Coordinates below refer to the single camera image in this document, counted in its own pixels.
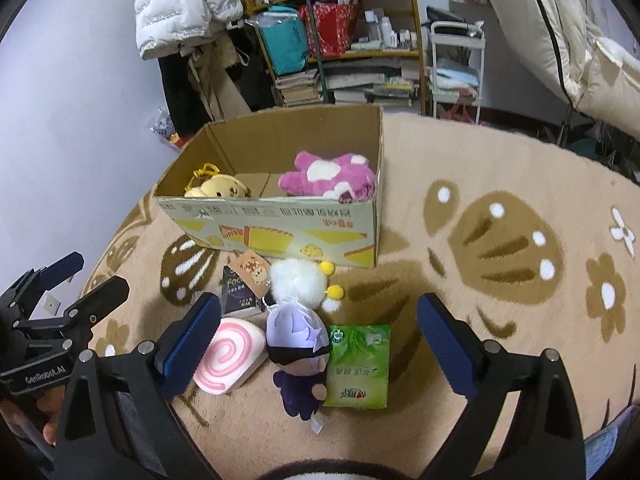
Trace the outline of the person's left hand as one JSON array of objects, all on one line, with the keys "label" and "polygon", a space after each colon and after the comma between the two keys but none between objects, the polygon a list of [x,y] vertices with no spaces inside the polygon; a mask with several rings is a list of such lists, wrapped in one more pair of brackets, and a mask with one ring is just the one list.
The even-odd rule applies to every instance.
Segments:
[{"label": "person's left hand", "polygon": [[[42,437],[48,445],[55,446],[58,440],[58,423],[60,422],[64,396],[64,386],[43,390],[35,394],[37,408],[47,419],[47,423],[43,426]],[[1,415],[17,437],[27,437],[23,431],[27,417],[18,406],[9,400],[2,399]]]}]

